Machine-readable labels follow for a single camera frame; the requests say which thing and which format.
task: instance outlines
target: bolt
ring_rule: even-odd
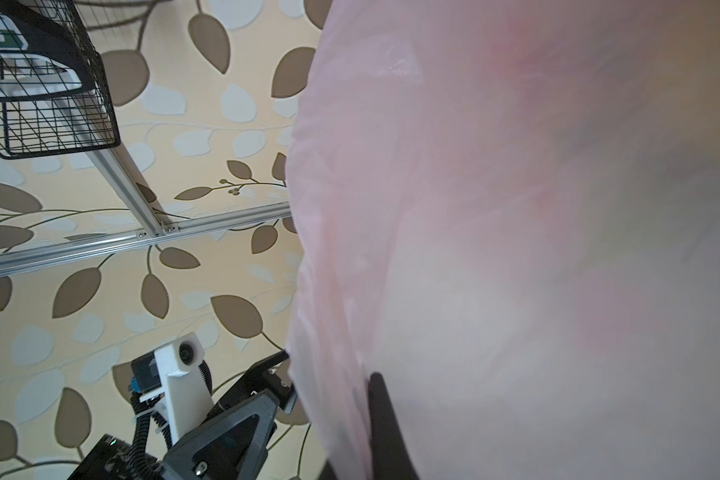
[[[206,474],[208,471],[208,464],[205,462],[200,462],[197,465],[195,465],[195,476],[201,477]]]

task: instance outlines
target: camera lens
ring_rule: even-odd
[[[195,358],[195,351],[192,349],[192,345],[189,343],[179,345],[179,358],[184,362],[184,365],[191,364]]]

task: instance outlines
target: plastic bag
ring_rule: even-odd
[[[342,480],[720,478],[720,0],[335,0],[287,176]]]

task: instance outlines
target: wire mesh basket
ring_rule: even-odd
[[[104,64],[72,0],[0,0],[0,157],[118,144]]]

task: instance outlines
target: wallpaper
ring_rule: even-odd
[[[118,153],[159,218],[287,200],[290,132],[330,0],[76,5],[104,60]],[[0,159],[0,253],[138,227],[85,154]]]
[[[130,442],[130,360],[188,332],[220,398],[285,343],[301,255],[269,222],[0,279],[0,478],[66,478],[105,433]],[[325,454],[300,405],[277,426],[259,477],[314,479]]]
[[[120,156],[159,216],[287,200],[290,132],[330,0],[76,4],[104,59]],[[137,228],[123,209],[84,154],[0,160],[0,253]],[[103,434],[129,441],[128,363],[178,336],[200,338],[214,399],[279,350],[295,233],[286,218],[0,278],[0,478],[66,478]],[[303,409],[277,422],[259,477],[315,478],[325,454]],[[148,451],[162,457],[160,436]]]
[[[284,162],[327,0],[78,2],[153,206],[287,200]]]
[[[0,254],[138,227],[85,154],[0,159]]]

